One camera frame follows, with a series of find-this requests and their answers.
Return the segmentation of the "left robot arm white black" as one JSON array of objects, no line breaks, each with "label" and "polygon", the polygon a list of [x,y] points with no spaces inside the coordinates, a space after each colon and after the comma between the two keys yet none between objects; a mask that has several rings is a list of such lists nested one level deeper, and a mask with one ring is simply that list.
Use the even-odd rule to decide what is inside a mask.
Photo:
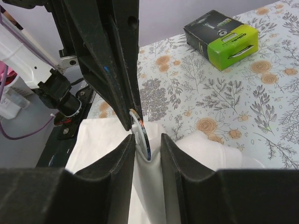
[{"label": "left robot arm white black", "polygon": [[[142,119],[137,81],[139,1],[7,0],[6,5],[52,15],[62,58],[80,67],[87,84],[115,111],[125,130]],[[17,38],[9,24],[0,27],[0,59],[22,77],[43,103],[64,116],[76,116],[82,102],[70,92],[60,69]]]}]

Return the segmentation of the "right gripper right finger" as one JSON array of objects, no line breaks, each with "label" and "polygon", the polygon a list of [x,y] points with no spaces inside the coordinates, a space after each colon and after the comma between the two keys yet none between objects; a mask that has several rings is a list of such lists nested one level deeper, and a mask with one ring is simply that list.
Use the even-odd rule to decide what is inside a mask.
[{"label": "right gripper right finger", "polygon": [[166,222],[169,224],[296,224],[299,172],[213,171],[161,136]]}]

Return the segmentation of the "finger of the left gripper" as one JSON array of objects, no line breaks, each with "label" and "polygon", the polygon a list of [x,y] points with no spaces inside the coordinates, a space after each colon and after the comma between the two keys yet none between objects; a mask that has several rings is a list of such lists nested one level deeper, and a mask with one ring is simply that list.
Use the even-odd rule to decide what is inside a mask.
[{"label": "finger of the left gripper", "polygon": [[120,121],[130,121],[130,109],[141,112],[137,81],[139,1],[104,0],[102,24],[112,51],[109,62],[116,69],[104,69],[108,77],[102,85],[102,97]]},{"label": "finger of the left gripper", "polygon": [[[102,97],[102,85],[108,73],[113,71],[111,49],[102,24],[103,0],[50,0],[48,11],[54,17],[63,49],[77,56],[85,81]],[[121,121],[125,130],[130,121]]]}]

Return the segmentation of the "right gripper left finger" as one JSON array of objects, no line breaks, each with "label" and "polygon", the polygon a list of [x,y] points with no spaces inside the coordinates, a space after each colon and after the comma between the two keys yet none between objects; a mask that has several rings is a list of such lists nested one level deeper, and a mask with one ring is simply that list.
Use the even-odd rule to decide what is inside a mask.
[{"label": "right gripper left finger", "polygon": [[63,168],[0,171],[3,224],[126,224],[132,189],[135,139],[75,174]]}]

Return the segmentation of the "white t-shirt daisy print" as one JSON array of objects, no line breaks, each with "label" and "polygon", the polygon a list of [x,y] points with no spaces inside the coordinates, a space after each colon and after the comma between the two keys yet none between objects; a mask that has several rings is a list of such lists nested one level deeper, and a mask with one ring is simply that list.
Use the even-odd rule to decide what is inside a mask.
[{"label": "white t-shirt daisy print", "polygon": [[[149,138],[151,160],[147,161],[140,150],[136,150],[128,223],[164,224],[166,214],[160,147],[161,135],[165,129],[156,122],[145,122],[145,129]],[[76,173],[86,168],[112,152],[128,134],[117,118],[83,120],[66,169]],[[239,149],[223,145],[215,134],[207,136],[196,130],[178,140],[176,145],[213,171],[222,168],[264,167]]]}]

